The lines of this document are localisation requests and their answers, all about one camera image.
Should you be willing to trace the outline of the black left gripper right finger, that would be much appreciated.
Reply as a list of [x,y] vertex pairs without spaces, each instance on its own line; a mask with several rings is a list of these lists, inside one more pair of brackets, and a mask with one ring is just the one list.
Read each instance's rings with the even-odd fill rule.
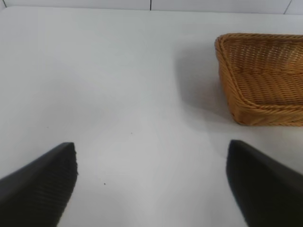
[[241,140],[231,140],[226,175],[249,227],[301,227],[303,176]]

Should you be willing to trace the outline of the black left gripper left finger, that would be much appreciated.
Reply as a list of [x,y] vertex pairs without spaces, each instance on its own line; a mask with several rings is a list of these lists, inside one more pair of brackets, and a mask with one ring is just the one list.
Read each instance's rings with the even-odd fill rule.
[[2,227],[55,227],[78,177],[75,145],[64,142],[0,180]]

